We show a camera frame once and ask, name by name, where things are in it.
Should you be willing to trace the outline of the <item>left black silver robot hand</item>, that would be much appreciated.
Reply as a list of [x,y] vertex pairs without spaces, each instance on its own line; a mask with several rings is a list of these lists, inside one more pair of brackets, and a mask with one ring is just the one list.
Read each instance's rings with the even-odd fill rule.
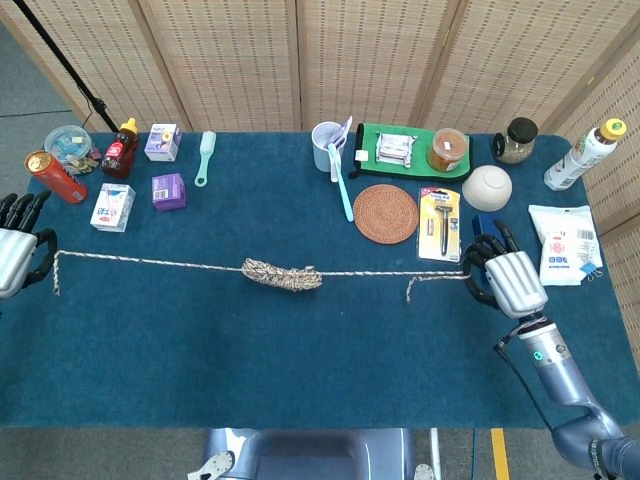
[[56,232],[50,228],[33,232],[50,195],[48,190],[21,197],[11,193],[1,200],[1,300],[41,282],[53,267]]

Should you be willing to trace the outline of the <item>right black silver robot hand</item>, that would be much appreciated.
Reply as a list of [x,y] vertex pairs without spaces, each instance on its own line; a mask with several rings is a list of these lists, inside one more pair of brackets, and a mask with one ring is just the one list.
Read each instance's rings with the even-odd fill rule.
[[504,222],[495,219],[493,224],[501,240],[481,233],[464,252],[462,267],[469,293],[511,319],[541,316],[548,295],[529,255],[518,247]]

